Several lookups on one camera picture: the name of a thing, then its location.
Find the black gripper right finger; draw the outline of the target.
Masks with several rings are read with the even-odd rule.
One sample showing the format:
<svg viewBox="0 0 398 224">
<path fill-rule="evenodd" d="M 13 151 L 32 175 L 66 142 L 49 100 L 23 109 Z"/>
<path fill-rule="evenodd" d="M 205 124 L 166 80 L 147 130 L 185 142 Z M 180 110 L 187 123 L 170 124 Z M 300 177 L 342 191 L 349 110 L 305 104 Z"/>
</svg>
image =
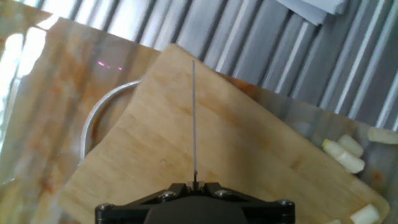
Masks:
<svg viewBox="0 0 398 224">
<path fill-rule="evenodd" d="M 260 223 L 295 223 L 295 203 L 288 199 L 266 202 L 223 187 L 218 182 L 196 183 L 195 192 L 201 196 L 208 196 L 237 205 L 250 221 L 259 220 Z"/>
</svg>

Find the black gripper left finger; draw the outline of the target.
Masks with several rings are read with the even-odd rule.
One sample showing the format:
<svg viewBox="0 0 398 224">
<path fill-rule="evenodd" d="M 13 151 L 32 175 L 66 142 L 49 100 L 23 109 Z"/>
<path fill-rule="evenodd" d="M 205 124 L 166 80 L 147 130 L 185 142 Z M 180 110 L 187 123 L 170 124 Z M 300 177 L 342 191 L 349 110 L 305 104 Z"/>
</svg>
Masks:
<svg viewBox="0 0 398 224">
<path fill-rule="evenodd" d="M 125 205 L 101 203 L 95 208 L 95 224 L 144 223 L 149 210 L 156 205 L 191 196 L 192 193 L 191 186 L 178 183 Z"/>
</svg>

